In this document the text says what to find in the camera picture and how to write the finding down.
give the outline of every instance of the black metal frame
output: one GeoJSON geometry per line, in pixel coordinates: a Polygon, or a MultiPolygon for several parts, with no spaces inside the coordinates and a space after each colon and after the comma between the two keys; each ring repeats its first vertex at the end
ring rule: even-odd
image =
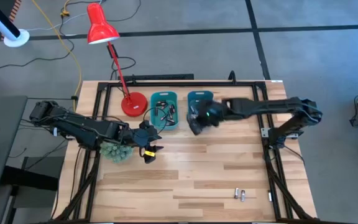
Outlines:
{"type": "MultiPolygon", "coordinates": [[[[231,82],[230,81],[226,81],[226,82],[137,82],[137,81],[133,81],[133,82],[127,83],[127,86],[128,87],[131,87],[131,86],[187,86],[187,87],[189,87],[189,86],[249,86],[252,88],[252,92],[253,92],[255,101],[259,101],[259,96],[257,93],[258,88],[262,90],[263,100],[268,100],[265,82],[238,82],[236,80],[236,76],[233,71],[229,75],[229,80],[231,80],[231,82]]],[[[103,110],[102,110],[101,116],[102,116],[102,119],[104,119],[107,116],[107,111],[108,111],[108,107],[109,107],[109,99],[111,96],[111,90],[112,90],[112,88],[118,87],[118,86],[121,86],[121,84],[120,83],[106,83],[106,82],[98,83],[98,89],[96,92],[96,98],[95,98],[94,107],[93,107],[93,114],[92,114],[93,118],[98,117],[99,106],[101,103],[101,96],[102,96],[102,92],[104,92],[104,91],[106,92],[106,97],[104,99],[103,110]]],[[[257,119],[258,119],[258,123],[259,123],[259,128],[263,128],[264,121],[263,121],[262,115],[257,115],[257,119]]],[[[273,128],[273,119],[272,119],[271,114],[267,115],[267,121],[268,121],[269,127],[273,128]]],[[[270,162],[269,143],[267,142],[266,139],[262,138],[262,136],[261,136],[261,141],[262,141],[263,150],[264,150],[264,157],[266,159],[265,161],[266,161],[266,163],[267,163],[267,161],[270,162]]],[[[286,186],[280,152],[278,150],[275,150],[274,154],[276,157],[276,166],[277,166],[277,170],[278,170],[278,176],[280,178],[281,183],[284,186],[286,186]]],[[[90,154],[90,152],[87,151],[87,153],[85,154],[85,157],[84,157],[83,167],[81,170],[79,190],[81,189],[81,187],[83,187],[83,184],[86,181],[86,174],[88,173],[88,166],[90,163],[90,159],[91,159],[91,154],[90,154]]],[[[93,165],[99,167],[99,161],[100,161],[100,153],[96,152],[93,165]]],[[[87,200],[86,212],[85,212],[85,220],[89,220],[89,221],[91,219],[91,212],[92,212],[92,207],[93,207],[93,199],[94,199],[94,193],[95,193],[95,187],[96,187],[97,173],[98,173],[98,171],[96,170],[96,173],[94,174],[94,178],[91,180],[91,182],[89,184],[90,187],[89,187],[89,194],[88,194],[88,200],[87,200]]],[[[276,191],[276,187],[275,187],[275,181],[273,178],[271,178],[269,176],[268,182],[269,182],[269,186],[270,186],[270,193],[272,195],[272,203],[273,203],[273,210],[275,213],[275,218],[276,218],[276,220],[279,220],[281,218],[281,213],[280,213],[280,206],[278,204],[278,196],[277,196],[277,191],[276,191]]],[[[284,198],[284,201],[285,201],[285,209],[286,209],[286,213],[287,213],[287,218],[293,218],[292,209],[291,209],[290,204],[287,202],[287,200],[285,198],[284,198]]],[[[79,219],[80,207],[81,207],[81,200],[76,204],[76,207],[74,209],[74,215],[73,215],[74,220],[79,219]]]]}

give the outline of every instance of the teal tray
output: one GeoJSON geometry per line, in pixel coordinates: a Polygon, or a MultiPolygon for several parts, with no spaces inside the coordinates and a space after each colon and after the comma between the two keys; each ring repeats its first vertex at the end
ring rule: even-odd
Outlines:
{"type": "Polygon", "coordinates": [[[191,114],[190,105],[196,105],[198,100],[212,100],[214,94],[211,91],[191,91],[187,94],[188,114],[191,114]]]}
{"type": "MultiPolygon", "coordinates": [[[[168,113],[169,111],[169,105],[175,106],[175,113],[173,114],[173,120],[175,121],[175,124],[172,126],[166,126],[164,130],[174,130],[178,126],[178,96],[176,93],[172,91],[163,91],[163,92],[156,92],[153,93],[151,99],[150,99],[150,108],[155,107],[155,104],[158,101],[165,100],[168,103],[168,106],[166,106],[163,110],[165,113],[168,113]]],[[[155,111],[151,110],[150,112],[150,120],[152,122],[152,125],[155,126],[157,129],[162,129],[165,125],[165,120],[160,120],[162,116],[164,116],[164,113],[161,110],[158,110],[158,115],[155,115],[155,111]]]]}

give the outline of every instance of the wooden tabletop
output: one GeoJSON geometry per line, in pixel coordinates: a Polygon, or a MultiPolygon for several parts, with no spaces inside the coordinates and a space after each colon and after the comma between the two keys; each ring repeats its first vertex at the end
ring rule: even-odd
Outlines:
{"type": "MultiPolygon", "coordinates": [[[[99,81],[83,82],[77,113],[91,116],[99,81]]],[[[270,100],[286,98],[282,82],[266,81],[270,100]]],[[[102,157],[91,221],[92,222],[249,222],[272,221],[269,183],[262,159],[262,144],[256,116],[242,121],[227,121],[219,128],[205,129],[195,136],[186,122],[187,94],[209,90],[214,99],[246,97],[253,99],[250,87],[130,87],[147,99],[157,91],[174,91],[178,95],[179,124],[173,131],[162,131],[164,146],[157,159],[145,164],[137,149],[128,160],[113,164],[102,157]],[[234,199],[234,189],[246,191],[246,200],[234,199]]],[[[121,109],[122,93],[115,88],[110,97],[108,115],[117,116],[138,128],[142,116],[129,118],[121,109]]],[[[276,126],[290,114],[273,115],[276,126]]],[[[298,141],[286,145],[300,153],[298,141]]],[[[76,169],[74,194],[78,188],[84,150],[75,168],[78,143],[69,143],[59,185],[56,215],[70,201],[73,173],[76,169]]],[[[289,191],[311,216],[316,216],[305,167],[299,157],[281,149],[283,168],[289,191]]],[[[81,215],[85,215],[85,193],[81,215]]],[[[283,217],[285,209],[282,200],[283,217]]]]}

